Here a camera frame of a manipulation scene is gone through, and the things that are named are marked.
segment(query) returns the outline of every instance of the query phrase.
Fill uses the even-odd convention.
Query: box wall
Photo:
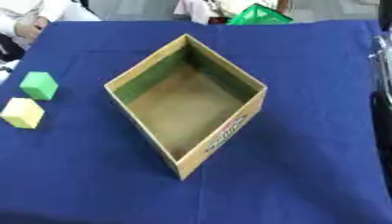
[[[265,92],[266,91],[262,91],[257,94],[214,133],[177,162],[178,176],[180,179],[188,177],[201,163],[214,154],[260,111]]]

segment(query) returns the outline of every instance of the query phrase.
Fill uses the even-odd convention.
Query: box label
[[[247,116],[243,115],[230,123],[206,149],[206,152],[213,152],[223,145],[235,133],[235,131],[241,127],[241,124],[245,121],[246,118]]]

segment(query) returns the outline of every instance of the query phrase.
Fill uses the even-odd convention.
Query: yellow cube
[[[32,99],[12,98],[0,114],[5,121],[21,129],[35,129],[45,111]]]

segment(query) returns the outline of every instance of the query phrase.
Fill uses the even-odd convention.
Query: green cube
[[[34,100],[50,101],[59,85],[49,73],[29,72],[20,87]]]

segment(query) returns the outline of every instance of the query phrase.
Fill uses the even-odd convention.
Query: person's hand
[[[49,25],[49,20],[45,17],[38,17],[34,25],[40,30],[43,30],[47,25]]]
[[[15,33],[29,42],[34,42],[41,33],[41,30],[32,24],[15,24]]]

